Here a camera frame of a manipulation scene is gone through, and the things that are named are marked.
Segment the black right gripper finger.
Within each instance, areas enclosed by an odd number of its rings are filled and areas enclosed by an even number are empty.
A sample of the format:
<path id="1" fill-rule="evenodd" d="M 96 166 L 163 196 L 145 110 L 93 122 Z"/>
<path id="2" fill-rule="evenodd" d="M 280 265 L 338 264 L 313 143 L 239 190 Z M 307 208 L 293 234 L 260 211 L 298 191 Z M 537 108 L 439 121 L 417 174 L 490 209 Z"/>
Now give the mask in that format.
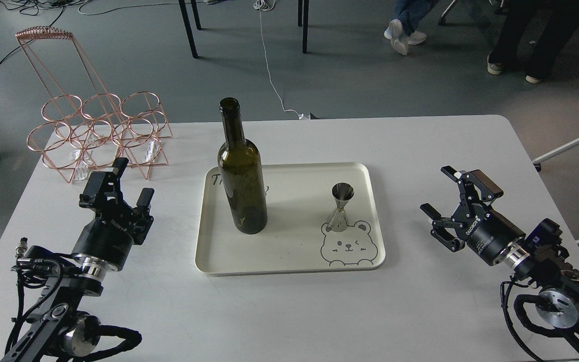
<path id="1" fill-rule="evenodd" d="M 459 237 L 453 237 L 448 228 L 462 229 L 465 227 L 464 222 L 456 222 L 452 218 L 443 217 L 432 205 L 425 203 L 420 205 L 421 211 L 430 218 L 432 230 L 430 234 L 434 236 L 441 244 L 452 252 L 457 252 L 465 247 L 465 241 Z"/>
<path id="2" fill-rule="evenodd" d="M 453 219 L 483 219 L 491 212 L 491 203 L 504 194 L 503 190 L 479 169 L 459 172 L 447 165 L 441 168 L 441 172 L 457 183 L 459 188 L 460 202 L 452 215 Z"/>

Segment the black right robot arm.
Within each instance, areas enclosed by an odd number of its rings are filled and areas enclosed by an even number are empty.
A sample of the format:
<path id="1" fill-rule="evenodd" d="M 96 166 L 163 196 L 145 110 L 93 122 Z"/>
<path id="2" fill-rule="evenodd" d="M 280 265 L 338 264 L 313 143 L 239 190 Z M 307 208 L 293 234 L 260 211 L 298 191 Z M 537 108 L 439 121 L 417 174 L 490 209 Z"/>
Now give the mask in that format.
<path id="1" fill-rule="evenodd" d="M 487 264 L 503 262 L 512 268 L 514 275 L 501 284 L 503 313 L 513 338 L 533 359 L 540 360 L 520 339 L 508 312 L 512 286 L 526 278 L 540 293 L 515 299 L 513 309 L 521 324 L 535 334 L 563 338 L 579 353 L 579 270 L 566 261 L 569 252 L 561 245 L 559 225 L 544 219 L 525 234 L 491 207 L 503 190 L 482 171 L 458 172 L 450 166 L 441 171 L 458 185 L 460 202 L 450 217 L 421 205 L 431 219 L 432 236 L 452 252 L 469 246 Z"/>

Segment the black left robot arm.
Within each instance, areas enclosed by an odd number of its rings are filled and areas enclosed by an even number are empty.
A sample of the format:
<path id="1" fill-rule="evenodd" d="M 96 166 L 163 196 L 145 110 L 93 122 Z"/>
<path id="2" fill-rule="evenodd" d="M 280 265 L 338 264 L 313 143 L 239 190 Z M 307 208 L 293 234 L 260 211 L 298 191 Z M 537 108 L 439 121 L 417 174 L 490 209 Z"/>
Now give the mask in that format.
<path id="1" fill-rule="evenodd" d="M 144 188 L 135 208 L 123 199 L 121 176 L 129 161 L 115 159 L 111 171 L 94 171 L 79 197 L 81 208 L 95 216 L 71 253 L 39 246 L 18 246 L 18 316 L 10 332 L 4 361 L 94 361 L 127 352 L 141 343 L 140 332 L 103 325 L 78 305 L 99 296 L 108 271 L 120 271 L 133 245 L 145 240 L 154 218 L 149 214 L 152 188 Z"/>

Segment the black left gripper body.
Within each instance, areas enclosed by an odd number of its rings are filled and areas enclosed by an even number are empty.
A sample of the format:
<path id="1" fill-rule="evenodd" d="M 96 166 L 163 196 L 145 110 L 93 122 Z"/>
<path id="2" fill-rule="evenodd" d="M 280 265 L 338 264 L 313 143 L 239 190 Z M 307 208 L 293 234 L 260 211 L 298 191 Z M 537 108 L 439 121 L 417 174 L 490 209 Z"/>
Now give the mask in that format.
<path id="1" fill-rule="evenodd" d="M 72 257 L 83 263 L 85 257 L 106 262 L 121 271 L 133 245 L 142 245 L 154 222 L 148 208 L 101 213 L 81 232 Z"/>

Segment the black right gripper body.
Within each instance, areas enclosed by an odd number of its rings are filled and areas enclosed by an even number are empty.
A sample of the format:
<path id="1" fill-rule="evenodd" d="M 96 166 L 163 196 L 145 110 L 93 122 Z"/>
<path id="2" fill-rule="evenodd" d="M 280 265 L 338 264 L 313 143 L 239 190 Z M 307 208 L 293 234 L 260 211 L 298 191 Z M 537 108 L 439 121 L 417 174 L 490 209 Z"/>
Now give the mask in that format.
<path id="1" fill-rule="evenodd" d="M 475 216 L 469 217 L 467 211 L 457 209 L 453 220 L 463 226 L 455 230 L 459 245 L 453 246 L 453 252 L 468 245 L 490 266 L 503 261 L 510 243 L 525 236 L 521 229 L 496 211 L 478 209 Z"/>

